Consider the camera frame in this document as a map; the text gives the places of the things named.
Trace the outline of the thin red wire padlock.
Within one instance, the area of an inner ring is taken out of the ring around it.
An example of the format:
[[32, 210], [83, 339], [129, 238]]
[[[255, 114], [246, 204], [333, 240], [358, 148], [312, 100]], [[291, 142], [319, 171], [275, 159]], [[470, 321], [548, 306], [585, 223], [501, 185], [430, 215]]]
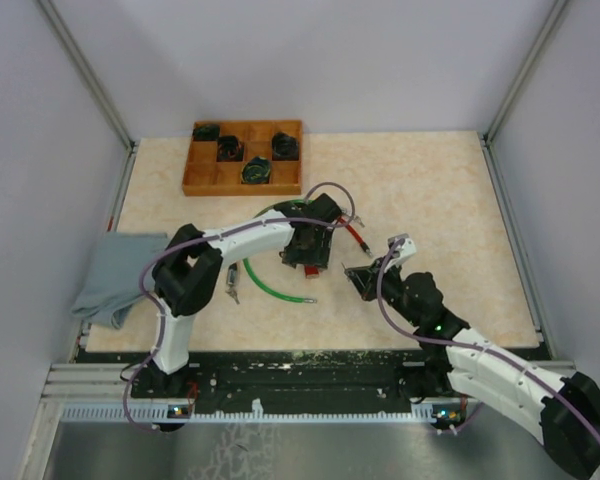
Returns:
[[318, 278], [320, 275], [320, 269], [315, 266], [305, 265], [304, 266], [304, 274], [305, 274], [306, 279]]

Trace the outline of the red cable lock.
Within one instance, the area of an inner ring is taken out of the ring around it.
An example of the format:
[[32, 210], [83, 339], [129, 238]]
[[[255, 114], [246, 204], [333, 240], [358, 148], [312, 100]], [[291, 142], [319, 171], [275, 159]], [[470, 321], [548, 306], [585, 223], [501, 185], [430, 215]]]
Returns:
[[338, 223], [344, 226], [344, 228], [347, 230], [347, 232], [354, 238], [354, 240], [358, 244], [359, 248], [369, 258], [372, 258], [373, 257], [373, 252], [372, 252], [371, 248], [369, 247], [369, 245], [367, 244], [367, 242], [363, 239], [363, 237], [357, 232], [357, 230], [353, 226], [351, 226], [350, 224], [347, 224], [346, 220], [344, 218], [339, 218], [338, 219]]

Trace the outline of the green cable lock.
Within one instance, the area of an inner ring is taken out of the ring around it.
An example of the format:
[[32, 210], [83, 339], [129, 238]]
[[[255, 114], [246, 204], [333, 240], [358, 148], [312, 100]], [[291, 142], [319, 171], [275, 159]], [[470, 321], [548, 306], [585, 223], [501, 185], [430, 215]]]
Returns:
[[260, 279], [260, 277], [255, 273], [251, 266], [251, 262], [249, 259], [244, 259], [242, 261], [244, 270], [250, 280], [264, 293], [284, 302], [294, 303], [294, 304], [316, 304], [318, 300], [316, 298], [311, 297], [301, 297], [295, 296], [291, 294], [286, 294], [279, 292], [278, 290], [273, 289], [269, 285], [267, 285], [264, 281]]

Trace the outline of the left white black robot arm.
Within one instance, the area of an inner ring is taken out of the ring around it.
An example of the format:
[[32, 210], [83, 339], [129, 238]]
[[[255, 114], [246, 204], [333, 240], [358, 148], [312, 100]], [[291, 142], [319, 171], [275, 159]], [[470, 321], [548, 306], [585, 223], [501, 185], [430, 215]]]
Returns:
[[342, 209], [327, 194], [307, 203], [285, 201], [245, 222], [202, 231], [181, 227], [153, 266], [159, 328], [151, 363], [152, 383], [164, 395], [188, 384], [189, 338], [196, 315], [213, 297], [221, 270], [267, 251], [309, 244], [315, 234], [337, 226]]

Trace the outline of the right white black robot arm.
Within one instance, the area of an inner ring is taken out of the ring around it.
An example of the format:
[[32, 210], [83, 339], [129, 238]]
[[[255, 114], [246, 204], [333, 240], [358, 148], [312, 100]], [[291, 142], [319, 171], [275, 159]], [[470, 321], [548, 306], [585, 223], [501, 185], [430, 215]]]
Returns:
[[380, 260], [345, 275], [365, 301], [393, 308], [414, 327], [428, 355], [428, 387], [472, 397], [510, 419], [564, 472], [590, 479], [600, 467], [600, 388], [576, 371], [560, 375], [493, 344], [443, 303], [429, 272], [401, 277]]

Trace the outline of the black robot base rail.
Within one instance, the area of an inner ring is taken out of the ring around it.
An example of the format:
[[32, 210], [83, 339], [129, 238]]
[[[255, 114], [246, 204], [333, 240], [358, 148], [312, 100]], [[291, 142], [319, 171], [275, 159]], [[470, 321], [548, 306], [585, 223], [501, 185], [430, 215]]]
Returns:
[[435, 428], [458, 428], [476, 413], [429, 371], [415, 350], [294, 350], [192, 352], [167, 376], [138, 372], [140, 353], [79, 353], [81, 363], [122, 362], [119, 379], [134, 399], [182, 399], [179, 415], [247, 414], [354, 416], [412, 413], [432, 406]]

